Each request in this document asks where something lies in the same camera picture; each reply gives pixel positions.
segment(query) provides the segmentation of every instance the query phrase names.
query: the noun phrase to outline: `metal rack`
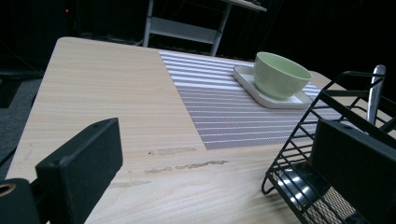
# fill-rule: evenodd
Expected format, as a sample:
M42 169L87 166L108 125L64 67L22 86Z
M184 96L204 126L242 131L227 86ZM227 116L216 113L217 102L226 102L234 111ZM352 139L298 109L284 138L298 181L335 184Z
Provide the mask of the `metal rack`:
M355 91L332 90L336 83L345 78L362 77L372 79L366 88ZM368 223L340 192L312 168L310 157L317 125L321 120L346 124L396 148L396 141L391 136L396 117L381 119L375 113L376 125L368 117L365 118L366 108L370 110L371 91L382 84L384 77L385 74L345 72L330 82L307 109L266 171L262 192L268 194L276 189L302 223L356 223L351 220L357 219L362 221L359 223ZM396 114L396 104L392 101L379 95L378 102L378 108Z
M211 44L212 50L211 56L216 56L216 52L219 48L219 43L228 20L228 16L233 5L247 8L254 11L266 11L264 7L260 7L257 4L235 1L235 0L222 0L226 3L225 9L222 12L222 18L219 23L217 30L209 29L201 26L187 24L178 21L166 20L152 16L152 9L154 7L154 0L148 1L148 14L146 19L146 28L144 33L143 47L149 45L149 34L154 35L166 35L181 39L187 39L197 41L201 43Z

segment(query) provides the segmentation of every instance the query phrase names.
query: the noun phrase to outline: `metal shelf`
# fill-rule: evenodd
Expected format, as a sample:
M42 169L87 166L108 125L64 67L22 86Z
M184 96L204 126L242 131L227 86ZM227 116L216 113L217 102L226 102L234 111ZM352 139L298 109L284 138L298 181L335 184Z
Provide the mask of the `metal shelf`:
M148 18L151 23L150 32L155 35L166 35L187 39L206 44L215 43L218 32L204 27L194 26L178 21L169 21L161 18Z
M362 90L330 90L336 82L345 77L378 79ZM322 120L347 125L359 130L359 133L364 133L364 136L396 148L396 140L389 134L394 131L396 118L376 117L377 124L374 125L364 117L367 110L361 106L367 104L370 90L379 85L384 77L385 75L371 73L345 72L329 83L308 108L266 171L262 192L268 194L276 189L302 223L352 223L349 221L353 218L362 223L369 223L365 214L358 212L343 192L313 168L311 157L318 136L317 127ZM344 105L343 98L352 98L353 101L350 105ZM396 112L396 104L384 97L380 97L379 107Z

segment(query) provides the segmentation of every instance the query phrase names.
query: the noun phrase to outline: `black rectangular block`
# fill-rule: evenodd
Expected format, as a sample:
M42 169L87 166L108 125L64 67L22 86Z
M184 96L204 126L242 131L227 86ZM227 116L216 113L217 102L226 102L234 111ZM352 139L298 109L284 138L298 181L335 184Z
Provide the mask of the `black rectangular block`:
M84 223L122 166L118 119L96 122L67 141L36 167L49 194L53 223Z
M0 181L0 223L40 223L35 210L35 199L27 180L13 178Z
M370 223L396 223L395 148L345 124L322 120L310 162Z

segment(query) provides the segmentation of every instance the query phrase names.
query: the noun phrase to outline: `gray floor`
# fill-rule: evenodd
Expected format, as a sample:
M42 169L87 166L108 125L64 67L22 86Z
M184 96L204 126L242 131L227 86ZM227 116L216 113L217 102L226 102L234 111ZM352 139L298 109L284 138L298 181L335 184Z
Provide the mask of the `gray floor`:
M9 108L0 108L0 161L20 142L40 83L41 79L24 80ZM0 180L6 178L11 161L12 158L0 167Z

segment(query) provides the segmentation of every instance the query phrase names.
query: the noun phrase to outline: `shelf leg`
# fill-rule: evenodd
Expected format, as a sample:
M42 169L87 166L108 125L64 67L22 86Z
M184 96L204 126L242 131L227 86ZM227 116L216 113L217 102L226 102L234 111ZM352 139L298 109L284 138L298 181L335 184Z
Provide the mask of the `shelf leg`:
M151 17L152 17L152 8L154 7L154 0L149 0L148 2L148 15L146 18L146 28L145 28L145 36L143 39L143 47L147 47L149 45L149 33L151 30Z
M212 46L212 50L210 51L210 55L212 55L212 56L216 56L216 52L218 51L220 40L221 40L221 37L222 37L222 33L224 31L225 24L227 23L228 15L230 15L231 6L232 6L232 4L227 3L227 6L226 6L225 11L224 11L224 15L223 15L223 17L221 19L221 22L220 22L220 26L219 26L218 32L216 33L216 37L215 37L215 41L214 41L213 46Z

